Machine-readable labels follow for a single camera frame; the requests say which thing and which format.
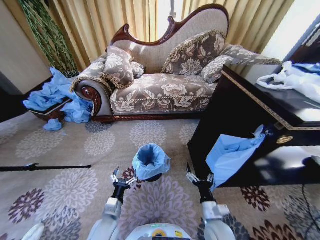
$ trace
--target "floral carpet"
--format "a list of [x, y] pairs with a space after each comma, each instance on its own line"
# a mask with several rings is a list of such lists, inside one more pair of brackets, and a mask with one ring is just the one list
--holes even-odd
[[[0, 240], [20, 240], [43, 222], [44, 240], [85, 240], [113, 193], [110, 175], [119, 166], [132, 177], [139, 147], [155, 143], [171, 157], [156, 182], [138, 181], [125, 192], [119, 239], [137, 226], [164, 222], [204, 239], [198, 189], [186, 178], [187, 143], [198, 120], [63, 123], [47, 132], [31, 113], [0, 123], [1, 166], [78, 166], [91, 169], [0, 173]], [[320, 185], [217, 188], [214, 197], [231, 214], [223, 221], [237, 240], [320, 239]]]

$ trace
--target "cabinet handle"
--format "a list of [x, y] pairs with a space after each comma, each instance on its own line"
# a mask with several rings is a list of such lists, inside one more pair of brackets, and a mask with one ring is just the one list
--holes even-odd
[[293, 136], [288, 136], [288, 135], [282, 135], [281, 137], [278, 138], [276, 141], [277, 144], [285, 144], [290, 142], [292, 139], [294, 139]]

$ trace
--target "green curtain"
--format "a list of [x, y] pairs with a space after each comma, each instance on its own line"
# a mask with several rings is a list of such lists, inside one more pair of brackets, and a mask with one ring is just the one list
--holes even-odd
[[67, 78], [77, 76], [78, 70], [66, 40], [40, 0], [18, 0], [34, 37], [52, 67]]

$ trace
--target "black pole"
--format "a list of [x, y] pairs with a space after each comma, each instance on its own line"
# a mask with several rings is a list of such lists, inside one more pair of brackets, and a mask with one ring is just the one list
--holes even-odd
[[90, 169], [87, 166], [37, 166], [38, 163], [31, 163], [27, 166], [0, 166], [0, 172], [18, 172], [18, 171], [36, 171], [36, 170], [54, 170], [54, 169]]

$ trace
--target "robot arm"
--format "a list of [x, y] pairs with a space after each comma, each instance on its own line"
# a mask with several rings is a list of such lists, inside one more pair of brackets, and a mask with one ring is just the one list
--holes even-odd
[[94, 224], [88, 240], [116, 240], [118, 237], [117, 225], [121, 215], [121, 207], [124, 203], [125, 190], [137, 181], [136, 175], [131, 179], [118, 179], [116, 176], [118, 171], [119, 167], [111, 175], [114, 186], [113, 195], [106, 202], [102, 219]]
[[200, 180], [191, 173], [189, 164], [187, 164], [186, 177], [199, 188], [205, 223], [205, 240], [235, 240], [231, 228], [222, 221], [223, 217], [230, 213], [227, 205], [218, 205], [210, 191], [214, 181], [213, 174], [209, 174], [206, 180]]

